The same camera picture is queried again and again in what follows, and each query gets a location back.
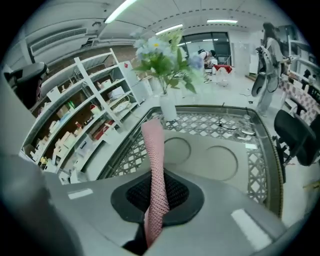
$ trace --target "air vent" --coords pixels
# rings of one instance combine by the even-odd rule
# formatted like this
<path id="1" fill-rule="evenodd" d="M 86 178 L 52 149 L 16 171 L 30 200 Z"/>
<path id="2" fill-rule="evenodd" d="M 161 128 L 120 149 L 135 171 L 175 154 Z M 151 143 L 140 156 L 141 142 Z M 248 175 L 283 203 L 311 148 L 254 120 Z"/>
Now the air vent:
<path id="1" fill-rule="evenodd" d="M 41 50 L 42 48 L 45 48 L 53 43 L 56 43 L 61 40 L 71 40 L 74 39 L 75 37 L 79 37 L 80 35 L 85 35 L 87 33 L 86 28 L 77 28 L 77 29 L 72 29 L 68 31 L 64 31 L 61 33 L 57 33 L 55 35 L 49 36 L 31 46 L 31 51 L 33 54 Z"/>

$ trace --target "woman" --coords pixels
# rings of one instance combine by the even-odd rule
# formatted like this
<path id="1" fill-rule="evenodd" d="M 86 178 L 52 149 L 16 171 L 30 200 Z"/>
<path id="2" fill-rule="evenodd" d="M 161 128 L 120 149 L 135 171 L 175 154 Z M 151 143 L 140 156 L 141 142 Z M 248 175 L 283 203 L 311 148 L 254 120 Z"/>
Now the woman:
<path id="1" fill-rule="evenodd" d="M 210 81 L 210 79 L 209 79 L 205 69 L 208 68 L 208 66 L 210 64 L 210 58 L 216 56 L 216 52 L 214 50 L 205 51 L 204 49 L 201 49 L 198 51 L 198 55 L 203 60 L 203 63 L 204 63 L 203 77 L 204 77 L 204 82 L 207 84 Z"/>
<path id="2" fill-rule="evenodd" d="M 269 74 L 266 77 L 266 86 L 261 94 L 261 98 L 257 105 L 257 111 L 262 116 L 265 116 L 267 109 L 269 108 L 272 96 L 278 88 L 279 79 L 281 76 L 281 64 L 289 63 L 290 59 L 285 58 L 280 50 L 280 45 L 277 41 L 275 27 L 269 22 L 263 24 L 264 28 L 264 47 L 269 51 L 271 55 L 272 70 L 269 70 Z"/>

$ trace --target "white vase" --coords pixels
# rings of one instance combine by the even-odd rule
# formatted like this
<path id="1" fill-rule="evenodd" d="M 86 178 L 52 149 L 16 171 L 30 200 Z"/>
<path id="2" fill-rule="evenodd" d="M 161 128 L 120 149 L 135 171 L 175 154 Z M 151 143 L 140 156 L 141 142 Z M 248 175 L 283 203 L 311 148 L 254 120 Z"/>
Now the white vase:
<path id="1" fill-rule="evenodd" d="M 177 119 L 176 106 L 168 93 L 160 95 L 160 107 L 166 121 Z"/>

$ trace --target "lattice panel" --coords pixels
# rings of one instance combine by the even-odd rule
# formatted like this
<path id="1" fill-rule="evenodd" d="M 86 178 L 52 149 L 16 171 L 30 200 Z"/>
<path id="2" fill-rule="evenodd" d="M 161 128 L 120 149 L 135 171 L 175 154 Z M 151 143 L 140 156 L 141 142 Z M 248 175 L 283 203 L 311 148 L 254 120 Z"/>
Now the lattice panel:
<path id="1" fill-rule="evenodd" d="M 151 118 L 160 119 L 163 128 L 167 130 L 245 143 L 248 157 L 247 194 L 251 199 L 263 204 L 264 200 L 267 198 L 265 159 L 258 137 L 244 135 L 242 133 L 241 137 L 244 137 L 247 140 L 238 138 L 239 129 L 245 128 L 246 130 L 253 130 L 251 124 L 248 121 L 245 121 L 243 116 L 216 113 L 180 112 L 178 113 L 177 120 L 165 122 L 161 113 L 154 112 Z M 226 128 L 238 128 L 238 130 L 229 130 Z M 143 136 L 141 131 L 139 131 L 138 136 L 130 147 L 128 153 L 123 156 L 120 165 L 113 173 L 111 173 L 110 177 L 122 176 L 136 172 L 146 155 L 147 151 Z"/>

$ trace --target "fluorescent light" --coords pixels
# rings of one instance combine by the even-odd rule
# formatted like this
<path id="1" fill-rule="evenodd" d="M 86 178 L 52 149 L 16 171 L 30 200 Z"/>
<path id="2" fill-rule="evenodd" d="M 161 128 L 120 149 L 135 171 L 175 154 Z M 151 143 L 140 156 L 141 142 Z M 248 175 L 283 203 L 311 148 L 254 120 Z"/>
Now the fluorescent light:
<path id="1" fill-rule="evenodd" d="M 132 5 L 137 0 L 126 0 L 124 1 L 111 15 L 105 20 L 104 23 L 113 22 L 125 9 Z"/>
<path id="2" fill-rule="evenodd" d="M 208 19 L 207 23 L 232 23 L 236 24 L 237 20 L 231 20 L 231 19 Z"/>
<path id="3" fill-rule="evenodd" d="M 183 25 L 182 25 L 182 24 L 179 24 L 179 25 L 172 26 L 172 27 L 166 28 L 166 29 L 164 29 L 164 30 L 161 30 L 161 31 L 159 31 L 158 33 L 155 33 L 155 34 L 156 34 L 156 35 L 160 35 L 160 34 L 165 33 L 165 32 L 167 32 L 167 31 L 174 30 L 174 29 L 181 28 L 181 27 L 183 27 Z"/>
<path id="4" fill-rule="evenodd" d="M 191 43 L 191 41 L 190 42 L 186 42 L 186 43 L 179 43 L 179 44 L 177 44 L 176 46 L 183 46 L 184 44 L 190 44 Z"/>

